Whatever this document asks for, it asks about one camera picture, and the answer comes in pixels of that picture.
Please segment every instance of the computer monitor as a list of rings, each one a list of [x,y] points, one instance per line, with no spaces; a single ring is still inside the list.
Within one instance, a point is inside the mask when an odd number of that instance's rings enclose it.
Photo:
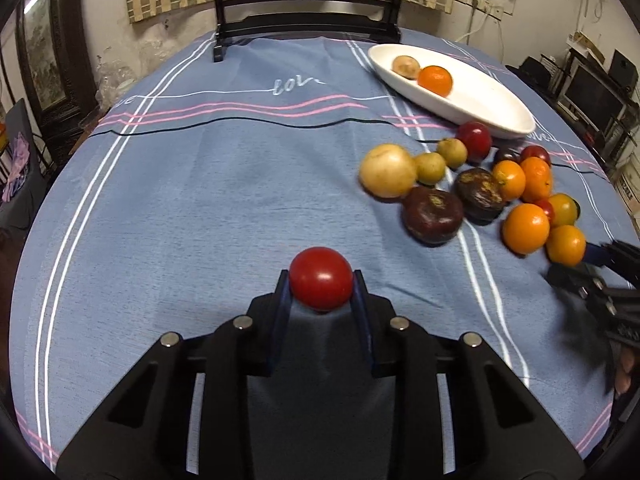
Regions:
[[[564,96],[601,132],[606,131],[612,119],[618,118],[623,107],[611,90],[581,66]]]

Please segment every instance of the white oval dish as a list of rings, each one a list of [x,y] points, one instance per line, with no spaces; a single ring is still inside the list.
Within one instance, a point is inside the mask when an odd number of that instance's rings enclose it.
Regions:
[[[453,90],[441,97],[391,70],[397,56],[411,56],[422,68],[441,66],[453,78]],[[533,115],[506,86],[481,70],[433,50],[403,44],[379,44],[369,49],[369,59],[380,79],[418,106],[455,124],[480,121],[492,136],[521,139],[536,129]]]

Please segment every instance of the wall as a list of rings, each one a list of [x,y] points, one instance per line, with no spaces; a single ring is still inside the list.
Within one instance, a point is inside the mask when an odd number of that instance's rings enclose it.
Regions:
[[[502,59],[505,64],[517,66],[527,56],[538,58],[540,53],[562,59],[567,49],[566,38],[578,23],[578,28],[585,31],[606,57],[606,66],[613,51],[618,49],[640,67],[640,35],[618,0],[604,0],[599,20],[594,16],[598,0],[590,0],[587,17],[581,16],[579,22],[580,0],[493,1],[513,15],[503,16],[502,34],[498,21],[488,18],[484,27],[469,38],[469,44]],[[134,24],[129,23],[125,0],[82,0],[82,6],[87,49],[97,80],[104,72],[118,68],[124,69],[123,78],[145,76],[194,38],[213,30],[215,25],[211,4],[169,12]],[[325,4],[324,8],[328,9],[329,5]],[[456,40],[466,32],[470,15],[471,6],[459,2],[454,3],[452,14],[403,4],[400,23]],[[475,29],[483,17],[483,13],[476,12],[472,28]],[[18,98],[24,95],[24,88],[13,37],[11,22],[2,31],[2,49]],[[5,107],[6,98],[2,96]]]

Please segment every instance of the hand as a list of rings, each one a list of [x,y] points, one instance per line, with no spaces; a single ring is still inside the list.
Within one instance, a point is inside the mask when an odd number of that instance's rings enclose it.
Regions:
[[[623,346],[616,363],[614,386],[617,394],[622,395],[629,391],[631,387],[631,372],[638,362],[640,362],[640,352],[628,346]]]

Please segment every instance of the blue tablecloth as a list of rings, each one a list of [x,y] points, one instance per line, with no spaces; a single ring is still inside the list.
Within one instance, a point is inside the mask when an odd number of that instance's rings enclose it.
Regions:
[[[637,242],[588,150],[519,79],[469,47],[408,30],[402,40],[515,92],[536,117],[527,141],[566,166],[554,168],[555,190],[582,205],[588,239]],[[387,89],[366,42],[254,39],[217,64],[211,45],[212,36],[195,41],[117,103],[35,220],[10,359],[22,431],[43,460],[56,463],[159,335],[212,332],[318,245],[340,251],[371,292],[429,332],[481,333],[587,453],[609,416],[607,343],[583,306],[543,280],[543,251],[516,258],[498,222],[465,223],[449,244],[425,248],[404,232],[398,204],[357,182],[375,145],[417,154],[428,148],[414,139],[451,136],[452,125]],[[347,310],[316,316],[295,305],[279,369],[250,381],[257,477],[382,478],[392,398],[392,380],[368,377]],[[446,416],[444,425],[450,435]],[[193,453],[189,462],[194,470]]]

